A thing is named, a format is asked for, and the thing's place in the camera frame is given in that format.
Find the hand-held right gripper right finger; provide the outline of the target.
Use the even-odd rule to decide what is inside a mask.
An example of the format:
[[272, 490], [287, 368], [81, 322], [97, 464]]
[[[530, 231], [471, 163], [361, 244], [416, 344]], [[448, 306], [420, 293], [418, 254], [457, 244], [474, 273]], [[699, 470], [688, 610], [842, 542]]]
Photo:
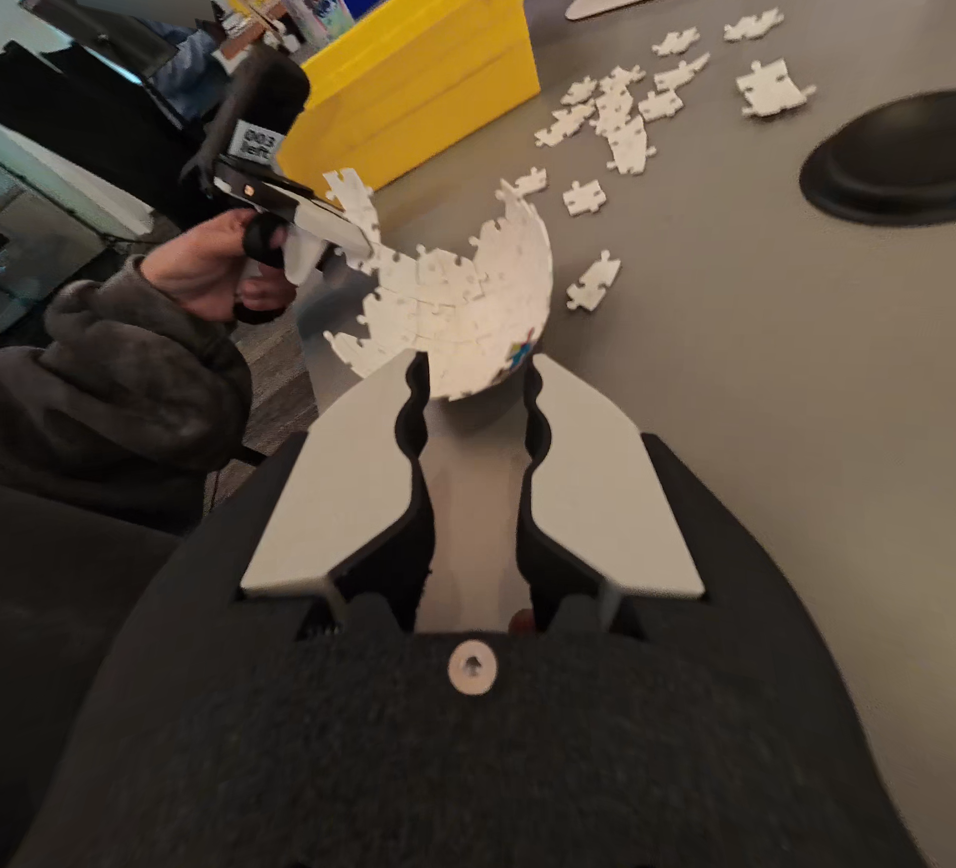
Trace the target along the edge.
[[639, 428], [543, 353], [527, 371], [516, 558], [543, 599], [700, 599], [705, 586]]

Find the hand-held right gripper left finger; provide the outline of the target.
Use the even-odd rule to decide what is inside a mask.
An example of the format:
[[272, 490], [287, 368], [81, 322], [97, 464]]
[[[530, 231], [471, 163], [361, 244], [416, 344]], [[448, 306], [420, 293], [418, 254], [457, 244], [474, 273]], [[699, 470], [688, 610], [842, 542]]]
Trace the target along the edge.
[[240, 582], [247, 598], [350, 599], [424, 578], [427, 355], [402, 351], [309, 428]]

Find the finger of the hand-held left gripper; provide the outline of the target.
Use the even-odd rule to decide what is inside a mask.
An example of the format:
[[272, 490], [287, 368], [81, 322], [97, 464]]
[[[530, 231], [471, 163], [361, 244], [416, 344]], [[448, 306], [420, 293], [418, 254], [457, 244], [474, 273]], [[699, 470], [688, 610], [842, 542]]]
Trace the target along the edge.
[[317, 266], [328, 246], [359, 261], [370, 258], [374, 251], [360, 226], [335, 208], [314, 201], [299, 202], [293, 215], [293, 266]]

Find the partly built puzzle ball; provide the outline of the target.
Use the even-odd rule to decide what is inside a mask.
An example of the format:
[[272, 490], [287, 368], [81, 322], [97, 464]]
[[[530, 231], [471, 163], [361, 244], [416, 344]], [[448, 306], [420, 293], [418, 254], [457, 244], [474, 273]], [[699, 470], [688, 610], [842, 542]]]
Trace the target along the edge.
[[357, 324], [365, 336], [324, 332], [333, 353], [366, 378], [399, 353], [427, 354], [431, 399], [474, 396], [506, 379], [543, 334], [554, 287], [554, 260], [543, 218], [529, 195], [543, 191], [547, 171], [534, 167], [495, 192], [504, 212], [470, 239], [472, 257], [417, 246], [410, 256], [381, 240], [373, 190], [352, 168], [324, 174], [329, 202], [339, 205], [372, 245], [371, 256], [347, 259], [376, 277]]

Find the scatter of white puzzle pieces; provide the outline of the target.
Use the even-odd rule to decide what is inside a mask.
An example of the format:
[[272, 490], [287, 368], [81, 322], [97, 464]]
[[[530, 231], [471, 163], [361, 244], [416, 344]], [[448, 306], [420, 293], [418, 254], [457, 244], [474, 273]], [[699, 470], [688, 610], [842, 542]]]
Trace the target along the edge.
[[[758, 41], [784, 21], [785, 16], [778, 7], [744, 15], [734, 23], [723, 25], [722, 40], [726, 44]], [[691, 25], [670, 30], [662, 41], [653, 44], [651, 50], [657, 58], [679, 60], [671, 69], [653, 73], [653, 87], [640, 100], [636, 100], [631, 91], [632, 86], [646, 77], [646, 71], [639, 64], [630, 68], [617, 65], [600, 79], [585, 75], [572, 82], [560, 99], [561, 107], [553, 112], [553, 123], [535, 132], [535, 146], [554, 148], [587, 124], [607, 144], [611, 155], [606, 162], [608, 171], [622, 177], [643, 175], [647, 162], [658, 153], [650, 143], [647, 125], [672, 120], [684, 109], [680, 89], [694, 81], [711, 61], [711, 53], [707, 51], [690, 59], [685, 57], [687, 51], [700, 42], [699, 27]], [[818, 91], [816, 85], [797, 85], [784, 58], [768, 63], [753, 61], [747, 73], [735, 79], [735, 88], [744, 101], [742, 117], [756, 120], [775, 119], [801, 109]], [[547, 183], [546, 169], [533, 167], [511, 184], [502, 181], [503, 189], [495, 195], [502, 203], [512, 198], [527, 201], [528, 195], [543, 191]], [[595, 179], [586, 183], [574, 181], [571, 188], [563, 192], [562, 200], [568, 216], [578, 217], [599, 213], [607, 199], [599, 179]], [[620, 261], [612, 258], [607, 250], [602, 251], [567, 288], [567, 309], [593, 312], [615, 282], [619, 268]]]

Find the person's left forearm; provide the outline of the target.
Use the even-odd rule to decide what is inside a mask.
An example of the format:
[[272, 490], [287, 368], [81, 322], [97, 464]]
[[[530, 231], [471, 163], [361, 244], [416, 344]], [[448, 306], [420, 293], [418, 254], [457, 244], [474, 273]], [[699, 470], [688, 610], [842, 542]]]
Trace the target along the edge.
[[161, 294], [141, 262], [61, 289], [47, 346], [2, 349], [1, 483], [181, 536], [240, 449], [252, 377], [230, 327]]

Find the black round ball stand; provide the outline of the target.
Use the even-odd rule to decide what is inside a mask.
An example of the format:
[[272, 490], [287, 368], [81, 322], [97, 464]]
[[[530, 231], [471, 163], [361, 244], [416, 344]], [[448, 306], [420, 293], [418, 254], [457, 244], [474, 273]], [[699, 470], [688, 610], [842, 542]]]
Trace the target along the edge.
[[804, 199], [844, 222], [911, 229], [955, 221], [955, 91], [867, 111], [804, 161]]

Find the person's left hand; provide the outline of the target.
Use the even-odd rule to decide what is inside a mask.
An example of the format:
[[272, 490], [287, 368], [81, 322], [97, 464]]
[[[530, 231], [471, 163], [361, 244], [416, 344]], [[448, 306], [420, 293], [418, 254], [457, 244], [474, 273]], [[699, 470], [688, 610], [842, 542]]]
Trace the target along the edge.
[[297, 288], [278, 268], [261, 265], [258, 276], [245, 277], [245, 229], [250, 209], [233, 209], [185, 231], [153, 249], [139, 264], [143, 279], [171, 301], [200, 319], [227, 323], [234, 309], [285, 312]]

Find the yellow plastic bin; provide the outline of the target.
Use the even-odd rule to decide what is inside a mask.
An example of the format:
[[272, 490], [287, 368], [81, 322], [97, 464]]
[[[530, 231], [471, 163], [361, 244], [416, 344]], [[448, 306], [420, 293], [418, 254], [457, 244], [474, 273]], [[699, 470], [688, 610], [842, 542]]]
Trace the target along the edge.
[[320, 194], [349, 168], [379, 190], [541, 91], [524, 0], [387, 0], [303, 71], [277, 163]]

